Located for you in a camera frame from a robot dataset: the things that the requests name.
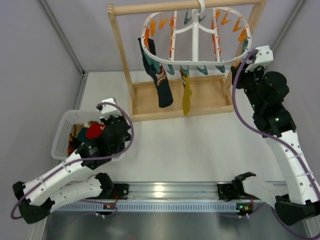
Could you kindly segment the dark navy patterned sock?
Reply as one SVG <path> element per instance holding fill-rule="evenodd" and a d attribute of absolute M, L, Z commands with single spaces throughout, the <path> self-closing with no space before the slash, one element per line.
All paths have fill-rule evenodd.
<path fill-rule="evenodd" d="M 142 55 L 144 70 L 152 78 L 157 91 L 158 107 L 159 108 L 169 107 L 174 102 L 174 99 L 173 99 L 172 91 L 169 85 L 167 73 L 161 64 L 159 64 L 159 68 L 156 68 L 154 67 L 153 64 L 148 63 L 142 48 L 141 38 L 139 37 L 137 40 L 138 40 L 141 55 Z"/>

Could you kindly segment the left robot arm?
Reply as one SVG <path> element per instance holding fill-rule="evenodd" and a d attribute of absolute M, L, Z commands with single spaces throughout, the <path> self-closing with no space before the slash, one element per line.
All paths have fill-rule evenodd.
<path fill-rule="evenodd" d="M 107 173 L 97 173 L 87 180 L 73 183 L 83 174 L 90 174 L 131 146 L 134 137 L 132 121 L 124 116 L 102 119 L 97 132 L 87 130 L 83 143 L 59 165 L 29 182 L 18 181 L 12 189 L 19 218 L 27 224 L 37 223 L 58 208 L 84 199 L 106 199 L 114 183 Z"/>

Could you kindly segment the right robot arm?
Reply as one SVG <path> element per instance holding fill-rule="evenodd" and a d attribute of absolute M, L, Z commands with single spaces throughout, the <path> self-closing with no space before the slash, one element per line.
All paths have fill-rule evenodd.
<path fill-rule="evenodd" d="M 252 195 L 271 206 L 287 226 L 320 214 L 320 185 L 301 149 L 297 128 L 283 106 L 289 93 L 287 79 L 276 71 L 264 72 L 262 66 L 252 71 L 231 67 L 233 90 L 242 89 L 253 109 L 253 123 L 244 125 L 262 136 L 272 150 L 288 191 L 246 172 L 232 181 L 237 194 Z"/>

